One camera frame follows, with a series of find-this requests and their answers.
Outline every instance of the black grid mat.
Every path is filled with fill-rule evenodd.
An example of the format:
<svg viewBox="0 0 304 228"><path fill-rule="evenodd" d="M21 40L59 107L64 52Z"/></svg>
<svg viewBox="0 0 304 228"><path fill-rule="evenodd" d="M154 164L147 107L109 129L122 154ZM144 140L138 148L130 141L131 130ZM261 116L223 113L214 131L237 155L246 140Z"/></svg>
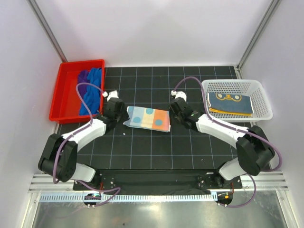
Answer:
<svg viewBox="0 0 304 228"><path fill-rule="evenodd" d="M231 66L112 67L106 69L105 89L118 90L127 105L167 110L170 91L185 76L200 81L237 78ZM186 92L192 108L203 109L195 81L186 81L180 90ZM67 133L82 124L61 125L58 131ZM118 125L79 151L78 162L96 169L214 169L236 156L227 143L177 123L171 123L170 133Z"/></svg>

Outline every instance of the blue cloth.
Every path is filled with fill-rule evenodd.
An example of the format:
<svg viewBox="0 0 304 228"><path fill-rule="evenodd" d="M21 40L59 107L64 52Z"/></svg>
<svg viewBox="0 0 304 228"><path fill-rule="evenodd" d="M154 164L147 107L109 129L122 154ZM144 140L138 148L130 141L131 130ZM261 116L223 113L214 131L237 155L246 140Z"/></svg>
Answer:
<svg viewBox="0 0 304 228"><path fill-rule="evenodd" d="M101 73L101 68L92 68L87 76L87 79L90 80L91 84L94 84L95 86L100 88ZM100 91L88 85L86 87L86 94L84 95L83 99L92 114L97 114L100 106ZM80 106L79 115L89 115L89 112L86 110L84 104L81 104Z"/></svg>

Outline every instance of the white wall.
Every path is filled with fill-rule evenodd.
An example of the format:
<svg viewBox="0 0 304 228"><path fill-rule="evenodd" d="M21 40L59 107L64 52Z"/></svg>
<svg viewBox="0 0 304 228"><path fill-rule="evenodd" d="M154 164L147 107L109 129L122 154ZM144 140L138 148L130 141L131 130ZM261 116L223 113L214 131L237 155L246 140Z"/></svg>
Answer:
<svg viewBox="0 0 304 228"><path fill-rule="evenodd" d="M259 80L266 89L274 117L258 124L283 154L282 171L300 215L304 211L300 197L304 187L303 11L303 0L283 0L242 69L245 79Z"/></svg>
<svg viewBox="0 0 304 228"><path fill-rule="evenodd" d="M233 65L271 0L37 0L69 61Z"/></svg>
<svg viewBox="0 0 304 228"><path fill-rule="evenodd" d="M60 59L25 0L0 1L0 222L19 226L48 120Z"/></svg>

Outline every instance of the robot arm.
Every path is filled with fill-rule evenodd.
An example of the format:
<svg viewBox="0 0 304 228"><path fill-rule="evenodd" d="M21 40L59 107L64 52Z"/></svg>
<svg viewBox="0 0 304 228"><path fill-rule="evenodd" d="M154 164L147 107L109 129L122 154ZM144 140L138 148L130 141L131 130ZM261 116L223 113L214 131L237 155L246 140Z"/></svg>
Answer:
<svg viewBox="0 0 304 228"><path fill-rule="evenodd" d="M231 179L245 173L257 176L275 155L273 149L262 141L221 126L210 120L203 112L193 111L186 103L184 92L176 94L175 99L170 104L170 111L186 128L213 135L236 148L238 158L222 164L214 173L214 181L219 187L227 185ZM267 139L263 130L257 126L246 128L219 119L217 121L237 129L250 131Z"/></svg>
<svg viewBox="0 0 304 228"><path fill-rule="evenodd" d="M88 143L97 137L103 136L114 129L116 124L129 119L124 102L118 98L117 91L110 92L108 103L103 109L103 115L94 117L91 125L79 131L80 127L70 133L63 135L52 134L49 136L46 146L39 160L38 168L52 175L55 156L60 144L70 135L73 135L65 144L58 161L56 178L62 182L72 180L82 180L85 182L99 181L99 174L95 169L84 164L77 163L77 153Z"/></svg>

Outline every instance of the red tray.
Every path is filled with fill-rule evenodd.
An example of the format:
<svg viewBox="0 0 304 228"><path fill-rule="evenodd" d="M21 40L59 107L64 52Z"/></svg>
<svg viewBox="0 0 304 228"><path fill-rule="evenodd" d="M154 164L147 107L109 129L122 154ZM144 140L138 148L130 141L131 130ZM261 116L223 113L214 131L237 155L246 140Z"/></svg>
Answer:
<svg viewBox="0 0 304 228"><path fill-rule="evenodd" d="M79 123L90 120L88 115L79 115L80 100L76 93L77 79L80 71L101 67L101 88L105 84L105 61L89 60L60 64L49 119L61 124ZM100 99L100 110L104 100Z"/></svg>

